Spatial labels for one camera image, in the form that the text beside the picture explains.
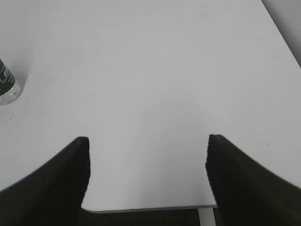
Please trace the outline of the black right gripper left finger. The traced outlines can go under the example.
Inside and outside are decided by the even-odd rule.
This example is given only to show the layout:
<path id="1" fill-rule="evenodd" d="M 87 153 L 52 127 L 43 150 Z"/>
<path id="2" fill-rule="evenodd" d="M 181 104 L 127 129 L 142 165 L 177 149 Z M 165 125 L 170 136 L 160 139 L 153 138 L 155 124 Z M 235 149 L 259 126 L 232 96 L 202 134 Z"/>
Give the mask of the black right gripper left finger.
<path id="1" fill-rule="evenodd" d="M 89 139 L 77 137 L 0 192 L 2 226 L 77 226 L 91 175 Z"/>

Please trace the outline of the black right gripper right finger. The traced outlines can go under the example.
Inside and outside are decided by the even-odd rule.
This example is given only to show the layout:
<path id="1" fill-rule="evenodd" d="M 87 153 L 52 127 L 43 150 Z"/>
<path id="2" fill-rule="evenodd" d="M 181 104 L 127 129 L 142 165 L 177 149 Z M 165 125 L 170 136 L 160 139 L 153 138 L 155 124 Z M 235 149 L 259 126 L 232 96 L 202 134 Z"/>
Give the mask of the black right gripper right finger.
<path id="1" fill-rule="evenodd" d="M 301 189 L 222 135 L 209 136 L 206 172 L 226 226 L 299 226 Z"/>

